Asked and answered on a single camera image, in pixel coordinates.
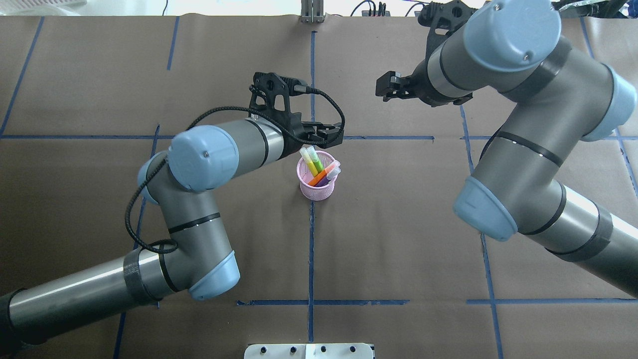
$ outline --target light blue cap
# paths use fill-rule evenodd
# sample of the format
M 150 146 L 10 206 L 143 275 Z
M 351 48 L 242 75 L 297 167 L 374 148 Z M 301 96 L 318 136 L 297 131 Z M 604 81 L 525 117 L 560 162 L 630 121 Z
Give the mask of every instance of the light blue cap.
M 211 299 L 233 288 L 237 282 L 239 282 L 239 268 L 233 250 L 207 275 L 190 287 L 188 293 L 194 300 Z
M 501 201 L 472 176 L 465 179 L 465 186 L 454 203 L 454 213 L 497 241 L 507 241 L 518 232 L 514 218 Z
M 230 181 L 239 166 L 235 140 L 217 126 L 196 126 L 173 138 L 168 166 L 175 179 L 196 192 Z
M 611 72 L 614 79 L 614 93 L 611 96 L 611 103 L 607 109 L 605 117 L 600 121 L 598 126 L 590 133 L 581 138 L 582 141 L 592 142 L 603 139 L 611 134 L 614 128 L 624 125 L 631 117 L 638 98 L 636 97 L 636 88 L 618 75 L 613 68 L 605 65 Z
M 470 17 L 465 49 L 482 66 L 498 72 L 532 68 L 560 38 L 561 20 L 551 0 L 495 0 Z
M 151 157 L 150 160 L 146 161 L 145 164 L 142 165 L 142 168 L 140 168 L 140 171 L 137 172 L 137 185 L 141 185 L 142 182 L 144 182 L 146 180 L 146 176 L 149 172 L 149 165 L 151 164 L 151 162 L 155 159 L 155 157 L 157 157 L 159 153 L 156 153 L 153 157 Z M 149 188 L 148 187 L 144 187 L 144 189 L 142 190 L 142 196 L 144 196 L 144 198 L 146 198 L 147 201 L 153 203 L 153 204 L 159 204 L 157 201 L 155 201 L 155 199 L 151 196 L 151 193 L 149 192 Z

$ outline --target white bracket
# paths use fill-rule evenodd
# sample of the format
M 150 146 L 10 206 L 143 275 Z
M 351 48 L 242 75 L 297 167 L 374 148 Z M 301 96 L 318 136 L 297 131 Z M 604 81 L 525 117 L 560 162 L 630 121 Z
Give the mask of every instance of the white bracket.
M 325 20 L 323 0 L 301 0 L 301 22 L 319 23 Z
M 375 359 L 375 347 L 366 343 L 252 344 L 244 359 Z

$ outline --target orange marker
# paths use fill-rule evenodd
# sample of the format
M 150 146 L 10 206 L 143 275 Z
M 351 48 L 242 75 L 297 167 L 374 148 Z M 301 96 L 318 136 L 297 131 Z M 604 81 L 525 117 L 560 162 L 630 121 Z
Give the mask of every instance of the orange marker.
M 340 165 L 341 164 L 339 163 L 339 161 L 337 160 L 332 161 L 332 163 L 329 164 L 328 167 L 324 168 L 323 171 L 319 172 L 319 174 L 315 176 L 315 178 L 311 179 L 310 182 L 308 182 L 308 185 L 311 185 L 311 186 L 316 185 L 317 183 L 319 183 L 319 181 L 321 181 L 325 177 L 325 175 L 328 172 L 332 171 L 332 169 L 335 167 L 339 167 Z

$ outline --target robotic arm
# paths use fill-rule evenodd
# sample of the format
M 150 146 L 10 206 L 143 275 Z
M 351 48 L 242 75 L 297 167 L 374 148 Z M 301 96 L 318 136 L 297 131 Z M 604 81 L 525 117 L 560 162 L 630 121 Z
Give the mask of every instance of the robotic arm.
M 188 289 L 196 300 L 213 298 L 239 281 L 235 254 L 212 189 L 291 153 L 302 144 L 328 148 L 343 140 L 344 116 L 325 93 L 298 79 L 256 73 L 249 108 L 218 107 L 176 135 L 168 151 L 144 164 L 127 207 L 127 230 L 141 248 L 124 257 L 0 297 L 0 355 L 147 305 Z M 324 96 L 341 123 L 302 122 L 290 112 L 290 96 Z M 274 108 L 277 96 L 285 109 Z M 257 98 L 264 100 L 257 104 Z M 218 111 L 247 111 L 250 118 L 195 126 Z M 140 193 L 159 204 L 170 240 L 147 245 L 130 228 L 130 209 Z
M 517 102 L 454 212 L 499 241 L 520 232 L 638 297 L 638 229 L 554 179 L 578 141 L 600 140 L 627 121 L 634 87 L 560 36 L 550 0 L 498 0 L 478 11 L 458 0 L 432 3 L 419 23 L 431 34 L 449 31 L 433 46 L 428 38 L 426 59 L 411 76 L 380 77 L 377 96 L 459 105 L 492 86 Z

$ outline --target marker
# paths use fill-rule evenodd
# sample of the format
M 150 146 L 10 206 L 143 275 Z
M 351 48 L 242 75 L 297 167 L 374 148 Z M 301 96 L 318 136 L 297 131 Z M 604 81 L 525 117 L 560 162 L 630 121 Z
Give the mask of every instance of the marker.
M 330 181 L 334 180 L 334 178 L 339 173 L 341 173 L 341 169 L 339 167 L 333 168 L 332 171 L 328 172 L 328 174 L 326 174 L 325 177 L 321 181 L 319 181 L 319 183 L 317 183 L 315 187 L 323 187 L 327 185 L 328 183 L 330 183 Z
M 310 159 L 313 161 L 315 167 L 317 168 L 317 172 L 323 171 L 323 163 L 321 163 L 321 161 L 319 160 L 319 156 L 317 155 L 315 148 L 310 146 L 307 148 L 307 150 L 308 154 L 310 155 Z
M 328 167 L 324 168 L 323 171 L 321 171 L 319 174 L 315 176 L 315 178 L 311 179 L 310 182 L 308 182 L 308 184 L 311 186 L 316 185 L 317 183 L 319 183 L 319 181 L 321 181 L 325 177 L 325 175 L 328 172 L 332 171 L 332 169 L 335 167 L 339 167 L 340 165 L 341 163 L 339 163 L 339 161 L 337 160 L 332 161 L 332 163 L 329 164 Z
M 312 159 L 310 159 L 310 155 L 308 154 L 308 150 L 305 147 L 301 147 L 301 149 L 299 150 L 299 153 L 301 154 L 301 157 L 304 159 L 304 162 L 306 163 L 306 166 L 308 166 L 308 169 L 310 170 L 310 173 L 313 174 L 313 177 L 315 177 L 317 174 L 319 174 L 319 171 L 317 171 L 317 168 L 315 167 L 315 164 L 313 163 Z

